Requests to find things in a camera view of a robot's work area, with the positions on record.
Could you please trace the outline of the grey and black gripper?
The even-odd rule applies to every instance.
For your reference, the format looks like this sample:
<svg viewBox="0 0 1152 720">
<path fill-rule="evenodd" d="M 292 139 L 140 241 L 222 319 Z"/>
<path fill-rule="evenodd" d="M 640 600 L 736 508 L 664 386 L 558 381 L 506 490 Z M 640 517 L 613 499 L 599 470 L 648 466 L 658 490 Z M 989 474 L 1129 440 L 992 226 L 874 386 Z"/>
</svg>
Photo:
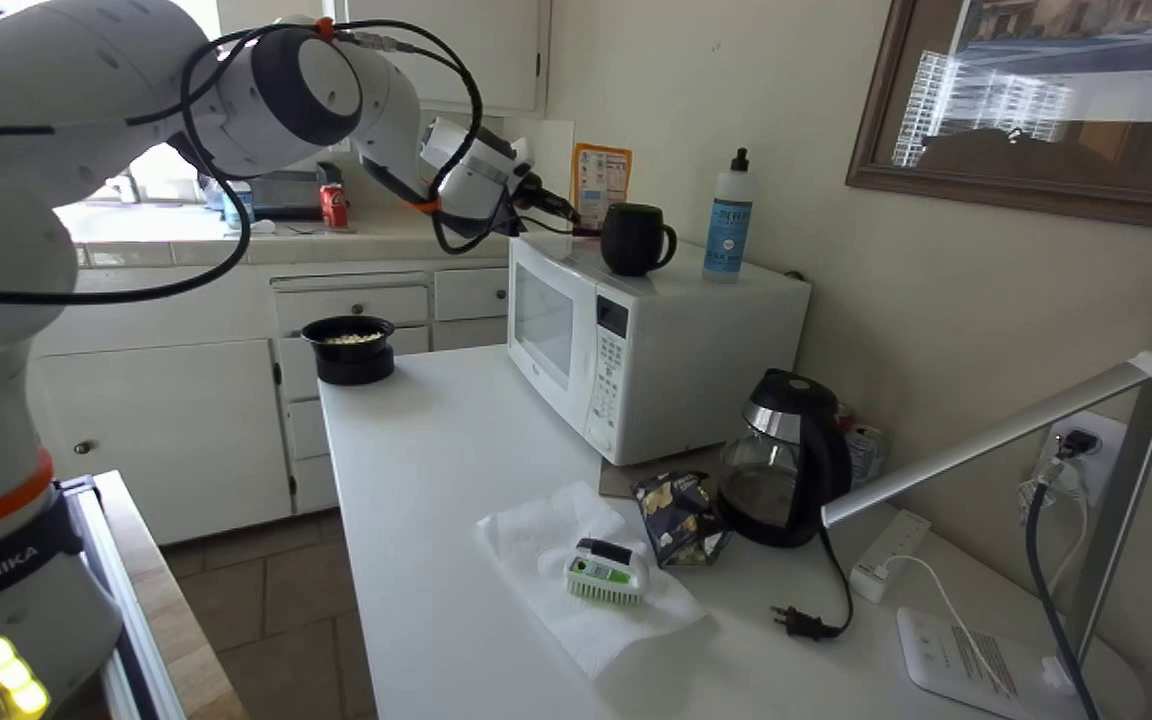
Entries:
<svg viewBox="0 0 1152 720">
<path fill-rule="evenodd" d="M 437 117 L 424 127 L 418 161 L 437 172 L 438 216 L 467 227 L 510 227 L 510 191 L 523 161 L 490 127 L 467 131 L 459 120 Z"/>
</svg>

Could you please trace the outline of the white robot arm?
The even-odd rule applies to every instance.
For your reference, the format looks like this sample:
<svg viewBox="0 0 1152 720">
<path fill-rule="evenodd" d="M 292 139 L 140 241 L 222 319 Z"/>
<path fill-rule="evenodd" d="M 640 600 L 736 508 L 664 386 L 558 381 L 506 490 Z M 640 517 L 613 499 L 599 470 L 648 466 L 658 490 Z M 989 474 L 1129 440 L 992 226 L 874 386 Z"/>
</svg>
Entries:
<svg viewBox="0 0 1152 720">
<path fill-rule="evenodd" d="M 349 143 L 467 252 L 502 227 L 520 157 L 474 112 L 427 117 L 412 58 L 467 68 L 402 17 L 207 31 L 179 0 L 0 6 L 0 715 L 51 712 L 124 638 L 34 420 L 33 343 L 79 310 L 161 303 L 228 274 L 100 287 L 64 212 L 152 150 L 233 196 Z"/>
</svg>

